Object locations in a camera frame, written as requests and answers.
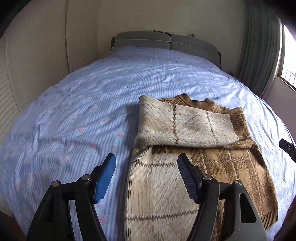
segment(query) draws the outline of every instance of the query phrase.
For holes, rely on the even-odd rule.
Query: window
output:
[[[281,77],[296,87],[296,41],[284,26],[285,57]]]

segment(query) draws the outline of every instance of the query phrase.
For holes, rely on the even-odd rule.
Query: brown plaid sweater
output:
[[[241,180],[264,227],[277,221],[274,186],[241,107],[228,109],[186,94],[160,100],[141,96],[126,192],[128,241],[186,240],[189,235],[199,206],[179,173],[180,153],[218,181]],[[220,201],[212,240],[218,240],[223,207]]]

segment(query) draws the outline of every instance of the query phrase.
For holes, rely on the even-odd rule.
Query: silver bolt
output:
[[[91,178],[91,176],[88,175],[88,174],[85,174],[85,175],[82,176],[82,180],[83,180],[83,181],[87,181],[87,180],[89,180],[90,178]]]
[[[212,180],[212,176],[209,174],[204,175],[204,179],[207,181],[211,181]]]
[[[239,181],[239,180],[235,180],[234,181],[234,184],[237,185],[237,186],[239,186],[239,187],[242,186],[242,182]]]
[[[53,183],[52,183],[52,186],[53,187],[57,187],[59,185],[59,181],[54,181]]]

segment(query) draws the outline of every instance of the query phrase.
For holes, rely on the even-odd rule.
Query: bed sheet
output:
[[[77,70],[49,88],[24,111],[0,150],[0,192],[26,234],[34,213],[54,180],[73,182],[114,153],[117,166],[107,193],[95,205],[109,241],[124,240],[126,179],[139,120],[139,96],[187,93],[221,106],[242,106],[275,185],[279,221],[296,194],[296,164],[278,146],[294,141],[273,110],[242,83],[209,61],[173,50],[125,47]],[[75,204],[72,224],[81,240]]]

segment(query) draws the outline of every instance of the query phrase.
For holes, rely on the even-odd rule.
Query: green curtain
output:
[[[281,21],[267,5],[245,1],[245,27],[235,77],[262,96],[276,75],[281,50]]]

